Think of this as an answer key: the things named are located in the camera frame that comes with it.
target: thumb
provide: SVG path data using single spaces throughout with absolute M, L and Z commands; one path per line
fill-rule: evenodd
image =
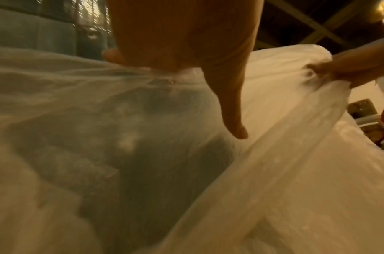
M 241 118 L 241 88 L 236 91 L 221 91 L 217 93 L 217 97 L 225 127 L 237 139 L 247 139 L 248 133 Z

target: plastic bag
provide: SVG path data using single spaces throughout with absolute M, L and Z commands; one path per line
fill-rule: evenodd
M 241 141 L 199 70 L 0 48 L 0 253 L 384 254 L 384 154 L 303 68 L 329 58 L 252 53 Z

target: translucent plastic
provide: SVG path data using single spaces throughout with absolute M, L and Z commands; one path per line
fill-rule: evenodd
M 0 254 L 384 254 L 384 153 L 303 68 L 330 57 L 252 53 L 241 141 L 198 69 L 0 48 Z

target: human hand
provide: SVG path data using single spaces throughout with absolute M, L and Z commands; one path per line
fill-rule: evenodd
M 329 75 L 335 80 L 350 81 L 351 88 L 366 84 L 384 76 L 384 39 L 339 53 L 332 61 L 307 67 L 319 77 Z
M 246 139 L 241 90 L 264 0 L 107 0 L 117 49 L 105 60 L 178 72 L 201 67 L 230 133 Z

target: white surface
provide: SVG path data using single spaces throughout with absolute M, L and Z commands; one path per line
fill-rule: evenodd
M 303 68 L 330 57 L 252 53 L 239 141 L 201 73 L 0 49 L 0 254 L 384 254 L 384 153 Z
M 350 103 L 364 99 L 370 99 L 375 106 L 377 113 L 382 113 L 384 109 L 384 93 L 375 81 L 371 81 L 352 89 Z

